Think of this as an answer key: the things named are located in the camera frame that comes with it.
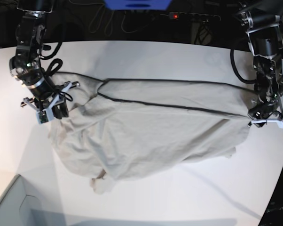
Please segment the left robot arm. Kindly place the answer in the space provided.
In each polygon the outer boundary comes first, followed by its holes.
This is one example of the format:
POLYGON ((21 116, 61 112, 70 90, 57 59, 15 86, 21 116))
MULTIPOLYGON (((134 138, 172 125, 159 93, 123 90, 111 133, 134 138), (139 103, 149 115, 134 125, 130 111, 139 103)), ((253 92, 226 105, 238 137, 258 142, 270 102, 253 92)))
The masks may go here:
POLYGON ((237 78, 252 84, 257 94, 256 105, 248 111, 250 125, 258 128, 275 123, 283 129, 283 68, 280 51, 283 36, 280 22, 283 16, 283 0, 241 0, 234 17, 244 27, 246 37, 236 44, 247 41, 253 55, 254 80, 246 80, 238 73, 234 61, 234 48, 230 51, 230 61, 237 78))

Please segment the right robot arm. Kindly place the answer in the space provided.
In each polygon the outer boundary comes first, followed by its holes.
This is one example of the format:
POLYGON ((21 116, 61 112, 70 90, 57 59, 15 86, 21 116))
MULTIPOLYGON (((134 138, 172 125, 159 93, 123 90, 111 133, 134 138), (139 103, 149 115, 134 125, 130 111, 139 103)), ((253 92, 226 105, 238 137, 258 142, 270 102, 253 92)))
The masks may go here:
POLYGON ((40 124, 55 118, 68 117, 67 101, 72 97, 67 94, 71 83, 55 85, 51 77, 62 67, 63 62, 55 58, 60 49, 66 26, 64 14, 60 13, 62 22, 62 37, 53 52, 45 56, 43 51, 50 51, 51 47, 44 44, 47 16, 56 7, 54 0, 20 0, 17 9, 24 12, 20 24, 16 28, 16 53, 9 61, 11 76, 22 82, 33 95, 24 98, 21 107, 30 106, 36 111, 40 124))

